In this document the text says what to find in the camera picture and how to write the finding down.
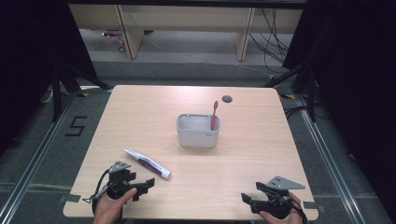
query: human hand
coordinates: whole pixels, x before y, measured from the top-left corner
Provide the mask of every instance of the human hand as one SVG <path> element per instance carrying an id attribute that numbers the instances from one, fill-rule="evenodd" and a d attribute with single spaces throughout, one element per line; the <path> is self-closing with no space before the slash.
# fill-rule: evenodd
<path id="1" fill-rule="evenodd" d="M 296 206 L 297 208 L 301 208 L 300 199 L 297 198 L 291 192 L 289 192 L 289 194 L 291 199 L 293 200 L 294 206 Z M 271 214 L 264 211 L 260 211 L 259 215 L 271 224 L 302 224 L 303 223 L 303 218 L 300 216 L 300 214 L 298 214 L 298 212 L 294 208 L 291 208 L 289 215 L 283 219 L 273 217 Z"/>
<path id="2" fill-rule="evenodd" d="M 122 197 L 117 200 L 111 199 L 105 193 L 99 199 L 98 204 L 95 208 L 95 214 L 93 218 L 94 224 L 111 224 L 115 222 L 120 216 L 121 208 L 127 204 L 128 200 L 132 199 L 136 194 L 137 189 L 133 188 L 124 193 Z"/>

